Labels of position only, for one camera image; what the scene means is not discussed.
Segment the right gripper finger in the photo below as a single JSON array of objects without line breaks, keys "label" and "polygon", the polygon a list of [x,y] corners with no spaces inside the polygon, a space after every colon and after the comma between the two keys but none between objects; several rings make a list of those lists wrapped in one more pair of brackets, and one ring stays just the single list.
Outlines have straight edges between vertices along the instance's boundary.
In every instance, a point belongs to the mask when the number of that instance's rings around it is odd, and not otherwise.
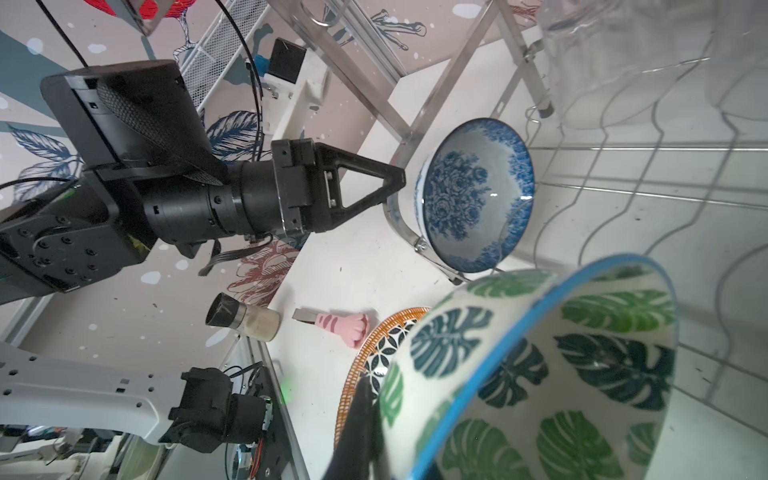
[{"label": "right gripper finger", "polygon": [[370,381],[357,384],[339,442],[324,479],[368,479],[376,454],[378,406]]}]

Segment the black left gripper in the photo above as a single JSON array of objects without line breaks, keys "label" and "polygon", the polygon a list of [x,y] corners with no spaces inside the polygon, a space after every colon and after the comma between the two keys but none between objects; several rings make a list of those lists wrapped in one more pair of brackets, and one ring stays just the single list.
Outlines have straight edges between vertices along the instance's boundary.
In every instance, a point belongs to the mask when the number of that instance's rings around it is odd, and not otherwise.
[{"label": "black left gripper", "polygon": [[[273,140],[272,163],[283,230],[286,234],[333,230],[384,203],[406,184],[405,170],[311,139]],[[327,172],[346,169],[379,178],[383,185],[350,206],[340,184]]]}]

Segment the white patterned plate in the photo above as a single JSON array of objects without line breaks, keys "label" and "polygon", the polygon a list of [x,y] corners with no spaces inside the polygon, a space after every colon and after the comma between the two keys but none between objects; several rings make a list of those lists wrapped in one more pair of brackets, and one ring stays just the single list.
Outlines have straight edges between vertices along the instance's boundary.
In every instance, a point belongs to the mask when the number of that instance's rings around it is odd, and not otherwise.
[{"label": "white patterned plate", "polygon": [[429,307],[401,310],[381,321],[366,337],[348,371],[340,396],[335,422],[334,446],[337,446],[357,385],[368,380],[376,401],[392,359],[413,326],[423,318]]}]

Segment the blue floral white bowl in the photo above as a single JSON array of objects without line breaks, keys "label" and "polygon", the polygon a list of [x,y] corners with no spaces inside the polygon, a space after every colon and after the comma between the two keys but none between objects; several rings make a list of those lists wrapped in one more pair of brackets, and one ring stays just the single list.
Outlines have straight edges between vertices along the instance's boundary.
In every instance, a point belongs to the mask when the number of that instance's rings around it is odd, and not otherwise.
[{"label": "blue floral white bowl", "polygon": [[531,217],[534,167],[521,136],[493,118],[456,127],[418,174],[414,204],[422,236],[461,273],[495,268]]}]

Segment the steel two-tier dish rack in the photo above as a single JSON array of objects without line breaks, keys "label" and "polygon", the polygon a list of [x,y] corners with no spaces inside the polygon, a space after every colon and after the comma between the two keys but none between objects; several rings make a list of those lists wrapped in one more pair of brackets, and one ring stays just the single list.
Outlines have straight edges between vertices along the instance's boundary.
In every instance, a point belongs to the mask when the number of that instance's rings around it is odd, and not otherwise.
[{"label": "steel two-tier dish rack", "polygon": [[[535,204],[525,236],[500,269],[567,270],[613,253],[650,256],[671,276],[682,307],[683,366],[673,393],[673,433],[686,422],[734,425],[767,438],[767,121],[712,106],[705,94],[710,2],[682,12],[682,58],[658,103],[592,130],[541,118],[518,86],[493,113],[531,149]],[[415,180],[454,125],[490,113],[515,67],[501,40],[479,47],[408,165]],[[436,303],[447,275],[395,233],[383,207],[314,234],[273,305],[353,312],[382,320]],[[270,353],[283,374],[299,439],[333,444],[339,397],[354,355],[321,332],[286,322]]]}]

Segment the green leaf pattern cup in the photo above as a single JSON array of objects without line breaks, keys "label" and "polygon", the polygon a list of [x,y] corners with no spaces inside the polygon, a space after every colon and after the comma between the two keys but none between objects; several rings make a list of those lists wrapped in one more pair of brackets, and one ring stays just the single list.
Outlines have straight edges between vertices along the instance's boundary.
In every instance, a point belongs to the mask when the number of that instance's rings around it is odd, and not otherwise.
[{"label": "green leaf pattern cup", "polygon": [[642,479],[670,406],[672,282],[609,256],[465,284],[391,359],[377,479]]}]

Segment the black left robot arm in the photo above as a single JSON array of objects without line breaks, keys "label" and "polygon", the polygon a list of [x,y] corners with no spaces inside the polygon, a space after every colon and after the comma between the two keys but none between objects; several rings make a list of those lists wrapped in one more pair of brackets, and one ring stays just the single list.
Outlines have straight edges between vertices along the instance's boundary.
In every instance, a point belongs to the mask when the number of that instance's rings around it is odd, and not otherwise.
[{"label": "black left robot arm", "polygon": [[[264,246],[329,231],[406,183],[401,168],[309,139],[273,141],[268,161],[225,162],[170,60],[69,71],[40,90],[85,166],[2,211],[3,303],[110,278],[157,241],[191,258],[236,235]],[[271,413],[216,368],[138,376],[1,347],[5,425],[115,430],[210,453],[258,441]]]}]

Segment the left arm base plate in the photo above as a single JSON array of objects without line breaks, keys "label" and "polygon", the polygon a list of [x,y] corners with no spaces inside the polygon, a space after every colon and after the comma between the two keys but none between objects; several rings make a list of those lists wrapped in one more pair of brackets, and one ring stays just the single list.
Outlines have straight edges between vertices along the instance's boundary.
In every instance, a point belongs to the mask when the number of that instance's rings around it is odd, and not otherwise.
[{"label": "left arm base plate", "polygon": [[238,338],[224,372],[234,391],[260,398],[267,415],[260,438],[225,449],[228,479],[307,479],[309,473],[291,423],[287,394],[281,389],[280,369],[263,342]]}]

